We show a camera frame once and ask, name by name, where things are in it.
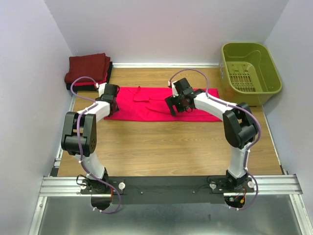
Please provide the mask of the pink t shirt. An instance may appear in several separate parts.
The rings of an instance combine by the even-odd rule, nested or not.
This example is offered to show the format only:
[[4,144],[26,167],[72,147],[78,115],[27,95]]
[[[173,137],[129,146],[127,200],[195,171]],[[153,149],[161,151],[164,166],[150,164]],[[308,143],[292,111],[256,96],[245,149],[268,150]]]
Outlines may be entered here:
[[165,102],[172,90],[162,87],[121,87],[116,101],[119,110],[106,119],[122,121],[216,122],[219,118],[201,110],[177,113],[174,117]]

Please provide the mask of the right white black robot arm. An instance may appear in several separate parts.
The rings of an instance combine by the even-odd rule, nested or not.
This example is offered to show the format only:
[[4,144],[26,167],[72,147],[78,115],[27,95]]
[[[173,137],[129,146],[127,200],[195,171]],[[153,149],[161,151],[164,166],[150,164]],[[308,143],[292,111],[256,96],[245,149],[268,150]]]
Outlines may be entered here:
[[231,148],[230,165],[222,176],[222,188],[235,192],[247,182],[250,148],[258,141],[260,123],[246,103],[235,104],[216,98],[208,90],[193,89],[186,78],[168,82],[172,95],[165,102],[172,116],[187,110],[205,111],[223,122],[224,135]]

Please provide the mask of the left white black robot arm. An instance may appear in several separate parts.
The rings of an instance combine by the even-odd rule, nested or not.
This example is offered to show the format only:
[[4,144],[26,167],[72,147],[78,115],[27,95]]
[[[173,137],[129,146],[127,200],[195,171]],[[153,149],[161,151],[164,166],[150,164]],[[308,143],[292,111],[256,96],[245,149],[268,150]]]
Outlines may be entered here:
[[97,145],[97,122],[112,116],[118,111],[118,85],[97,85],[99,97],[91,99],[92,104],[78,112],[67,112],[65,115],[61,148],[74,156],[86,173],[86,183],[97,193],[111,193],[118,190],[109,183],[106,168],[100,163],[95,152]]

